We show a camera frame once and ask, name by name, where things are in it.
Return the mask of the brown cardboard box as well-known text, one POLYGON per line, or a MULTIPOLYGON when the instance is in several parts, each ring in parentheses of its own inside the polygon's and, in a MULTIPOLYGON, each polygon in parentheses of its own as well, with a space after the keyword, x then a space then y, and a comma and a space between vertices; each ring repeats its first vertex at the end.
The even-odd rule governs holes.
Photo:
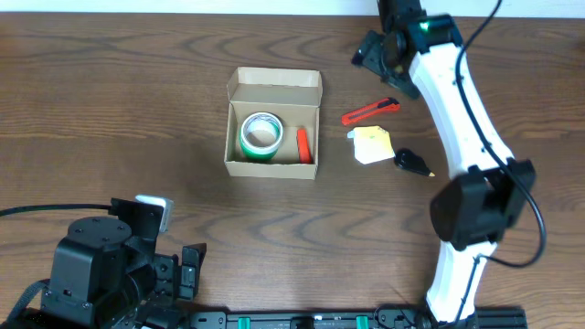
POLYGON ((228 85, 229 111, 224 164, 232 176, 314 179, 318 168, 319 111, 323 94, 321 73, 306 69, 239 67, 228 85), (241 150, 240 128, 254 112, 276 115, 283 141, 269 161, 248 159, 241 150), (297 130, 308 135, 313 162, 301 164, 297 130))

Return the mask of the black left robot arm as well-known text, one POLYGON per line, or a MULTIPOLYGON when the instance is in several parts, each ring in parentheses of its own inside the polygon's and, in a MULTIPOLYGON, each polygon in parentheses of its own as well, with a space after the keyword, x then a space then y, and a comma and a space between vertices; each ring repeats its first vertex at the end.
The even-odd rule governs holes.
POLYGON ((31 284, 4 328, 187 328, 179 300, 198 291, 204 243, 156 253, 157 219, 82 218, 69 225, 48 279, 31 284))

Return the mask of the red box cutter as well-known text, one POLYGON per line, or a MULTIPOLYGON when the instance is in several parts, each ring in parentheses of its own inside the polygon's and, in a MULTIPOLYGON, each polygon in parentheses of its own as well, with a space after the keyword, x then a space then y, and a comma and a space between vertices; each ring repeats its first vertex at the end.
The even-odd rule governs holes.
POLYGON ((384 98, 380 101, 368 104, 357 110, 348 112, 341 117, 341 123, 344 126, 358 123, 366 118, 381 114, 390 113, 400 110, 400 103, 394 98, 384 98))

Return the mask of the yellow white sticky note pad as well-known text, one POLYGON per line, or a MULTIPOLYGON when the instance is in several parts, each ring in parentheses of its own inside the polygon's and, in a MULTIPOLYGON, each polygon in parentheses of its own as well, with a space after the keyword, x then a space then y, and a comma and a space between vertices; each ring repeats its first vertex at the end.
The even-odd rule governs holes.
POLYGON ((356 127, 347 133, 354 144, 354 157, 362 165, 370 165, 395 157, 389 132, 380 126, 356 127))

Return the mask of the green tape roll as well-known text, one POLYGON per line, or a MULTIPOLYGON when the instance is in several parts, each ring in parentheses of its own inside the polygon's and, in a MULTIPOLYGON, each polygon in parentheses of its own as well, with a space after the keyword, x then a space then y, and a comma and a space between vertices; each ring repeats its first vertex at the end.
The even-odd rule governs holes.
POLYGON ((282 137, 270 133, 242 133, 239 142, 248 159, 265 162, 276 155, 282 144, 282 137))

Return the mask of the white tape roll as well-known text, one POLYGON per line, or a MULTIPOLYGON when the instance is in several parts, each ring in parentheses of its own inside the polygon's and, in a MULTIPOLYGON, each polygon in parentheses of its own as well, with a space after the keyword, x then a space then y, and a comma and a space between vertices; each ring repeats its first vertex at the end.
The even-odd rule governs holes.
POLYGON ((254 112, 240 128, 240 144, 245 154, 254 157, 272 157, 283 141, 283 125, 269 112, 254 112))

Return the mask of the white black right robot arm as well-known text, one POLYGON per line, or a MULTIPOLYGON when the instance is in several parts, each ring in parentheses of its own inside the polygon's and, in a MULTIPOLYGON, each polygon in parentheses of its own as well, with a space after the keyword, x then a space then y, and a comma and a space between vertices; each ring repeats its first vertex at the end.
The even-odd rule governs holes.
POLYGON ((382 29, 369 31, 353 56, 411 98, 423 99, 446 155, 449 184, 431 201, 440 252, 425 305, 379 317, 381 326, 410 328, 524 328, 524 310, 479 308, 474 296, 498 242, 534 206, 536 179, 499 137, 473 84, 463 39, 449 15, 429 15, 417 0, 378 3, 382 29))

